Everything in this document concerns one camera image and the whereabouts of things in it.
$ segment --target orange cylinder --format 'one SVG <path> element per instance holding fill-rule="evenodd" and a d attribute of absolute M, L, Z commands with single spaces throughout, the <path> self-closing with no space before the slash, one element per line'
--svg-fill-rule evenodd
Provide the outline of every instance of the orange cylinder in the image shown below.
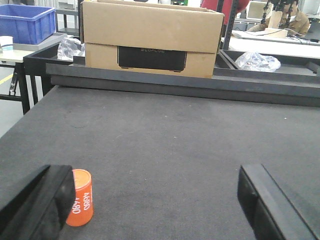
<path fill-rule="evenodd" d="M 75 200 L 66 224 L 79 227 L 87 224 L 93 214 L 94 206 L 92 200 L 91 174 L 83 169 L 74 169 Z"/>

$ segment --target gray felt surface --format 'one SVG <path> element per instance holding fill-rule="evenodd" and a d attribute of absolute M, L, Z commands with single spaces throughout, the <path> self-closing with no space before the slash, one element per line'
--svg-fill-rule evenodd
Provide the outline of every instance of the gray felt surface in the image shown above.
<path fill-rule="evenodd" d="M 91 172 L 94 216 L 61 240 L 253 240 L 240 165 L 317 211 L 319 142 L 319 108 L 55 87 L 0 139 L 1 192 L 67 164 Z"/>

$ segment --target plastic bag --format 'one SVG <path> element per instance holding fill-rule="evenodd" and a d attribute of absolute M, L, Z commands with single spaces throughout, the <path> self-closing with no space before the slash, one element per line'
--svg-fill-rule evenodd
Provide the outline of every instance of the plastic bag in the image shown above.
<path fill-rule="evenodd" d="M 242 70 L 273 73 L 281 63 L 273 56 L 264 56 L 257 52 L 245 52 L 235 61 Z"/>
<path fill-rule="evenodd" d="M 58 47 L 57 58 L 60 60 L 73 61 L 73 56 L 85 56 L 85 44 L 76 38 L 65 37 L 61 40 Z"/>

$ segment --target brown cardboard box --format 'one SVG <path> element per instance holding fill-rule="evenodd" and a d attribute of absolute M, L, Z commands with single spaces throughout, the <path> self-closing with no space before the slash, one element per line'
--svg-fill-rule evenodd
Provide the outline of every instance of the brown cardboard box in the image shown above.
<path fill-rule="evenodd" d="M 84 1 L 86 66 L 211 78 L 224 15 L 206 8 Z"/>

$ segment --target printed number on can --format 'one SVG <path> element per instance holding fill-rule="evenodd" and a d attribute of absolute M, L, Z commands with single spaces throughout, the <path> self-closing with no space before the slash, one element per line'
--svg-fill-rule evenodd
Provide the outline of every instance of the printed number on can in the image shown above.
<path fill-rule="evenodd" d="M 76 198 L 72 206 L 72 213 L 79 214 L 81 213 L 79 198 Z"/>
<path fill-rule="evenodd" d="M 84 210 L 88 210 L 90 208 L 90 192 L 85 192 L 83 195 L 83 206 Z"/>

